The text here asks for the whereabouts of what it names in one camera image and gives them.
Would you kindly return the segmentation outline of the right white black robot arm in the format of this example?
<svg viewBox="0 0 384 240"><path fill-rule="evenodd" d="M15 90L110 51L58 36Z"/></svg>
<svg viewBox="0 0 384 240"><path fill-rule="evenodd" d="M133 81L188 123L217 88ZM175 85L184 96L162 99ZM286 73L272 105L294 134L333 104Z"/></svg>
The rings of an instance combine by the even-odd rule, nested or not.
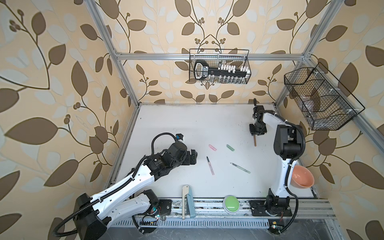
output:
<svg viewBox="0 0 384 240"><path fill-rule="evenodd" d="M253 99L253 119L250 133L253 137L267 133L267 126L276 131L273 149L278 156L277 176L268 190L266 200L250 201L254 217L295 217L298 210L299 198L289 185L297 160L303 155L306 147L305 136L300 126L288 122L275 111L266 110Z"/></svg>

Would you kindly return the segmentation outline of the pink pen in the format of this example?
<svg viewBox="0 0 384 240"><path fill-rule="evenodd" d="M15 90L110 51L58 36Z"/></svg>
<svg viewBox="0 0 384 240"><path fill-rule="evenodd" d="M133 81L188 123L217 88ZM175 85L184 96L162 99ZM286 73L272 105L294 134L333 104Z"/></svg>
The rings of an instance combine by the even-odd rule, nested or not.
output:
<svg viewBox="0 0 384 240"><path fill-rule="evenodd" d="M209 165L211 174L212 174L212 176L214 176L215 173L214 173L213 166L212 166L212 164L211 164L211 161L210 161L209 157L207 157L207 162L208 162L208 165Z"/></svg>

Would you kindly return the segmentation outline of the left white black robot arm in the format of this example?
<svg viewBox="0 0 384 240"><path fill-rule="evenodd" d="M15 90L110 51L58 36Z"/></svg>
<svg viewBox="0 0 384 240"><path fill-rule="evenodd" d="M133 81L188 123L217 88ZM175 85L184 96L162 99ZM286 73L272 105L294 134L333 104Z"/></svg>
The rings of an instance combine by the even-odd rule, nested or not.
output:
<svg viewBox="0 0 384 240"><path fill-rule="evenodd" d="M182 134L168 133L174 142L168 149L155 153L155 141L161 136L154 137L150 155L143 156L121 181L92 196L79 196L74 212L55 226L53 237L78 235L82 240L98 240L121 219L156 208L159 200L152 190L145 190L135 198L133 195L179 166L195 165L198 157L196 150L188 150Z"/></svg>

